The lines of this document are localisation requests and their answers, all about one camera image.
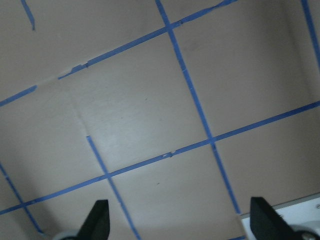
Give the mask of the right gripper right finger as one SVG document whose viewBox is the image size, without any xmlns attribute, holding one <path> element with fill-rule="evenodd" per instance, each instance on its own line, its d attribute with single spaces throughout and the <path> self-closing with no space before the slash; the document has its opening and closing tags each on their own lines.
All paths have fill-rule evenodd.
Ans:
<svg viewBox="0 0 320 240">
<path fill-rule="evenodd" d="M 250 199 L 250 229 L 257 240 L 302 240 L 263 197 Z"/>
</svg>

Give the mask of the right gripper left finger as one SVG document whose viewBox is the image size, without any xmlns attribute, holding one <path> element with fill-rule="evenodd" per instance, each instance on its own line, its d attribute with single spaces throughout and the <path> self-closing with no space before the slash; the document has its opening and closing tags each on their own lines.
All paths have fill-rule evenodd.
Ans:
<svg viewBox="0 0 320 240">
<path fill-rule="evenodd" d="M 110 230 L 109 201 L 107 199 L 97 200 L 79 229 L 76 239 L 107 240 Z"/>
</svg>

